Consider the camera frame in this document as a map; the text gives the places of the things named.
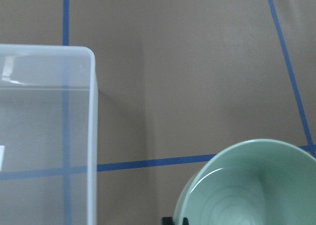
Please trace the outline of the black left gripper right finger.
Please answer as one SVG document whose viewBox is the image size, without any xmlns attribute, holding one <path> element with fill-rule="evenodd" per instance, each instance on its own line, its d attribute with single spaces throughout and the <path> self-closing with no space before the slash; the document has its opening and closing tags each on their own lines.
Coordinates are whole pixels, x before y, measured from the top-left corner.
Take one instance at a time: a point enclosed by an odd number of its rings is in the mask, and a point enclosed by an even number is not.
<svg viewBox="0 0 316 225">
<path fill-rule="evenodd" d="M 183 225 L 189 225 L 188 218 L 183 218 Z"/>
</svg>

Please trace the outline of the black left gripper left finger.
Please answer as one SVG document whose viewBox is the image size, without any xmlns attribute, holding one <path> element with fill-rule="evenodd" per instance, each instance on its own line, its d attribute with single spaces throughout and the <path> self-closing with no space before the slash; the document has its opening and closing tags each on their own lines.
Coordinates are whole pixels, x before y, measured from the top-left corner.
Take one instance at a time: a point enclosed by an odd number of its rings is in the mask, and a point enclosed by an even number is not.
<svg viewBox="0 0 316 225">
<path fill-rule="evenodd" d="M 174 225 L 174 221 L 172 217 L 163 217 L 161 219 L 161 224 L 162 225 Z"/>
</svg>

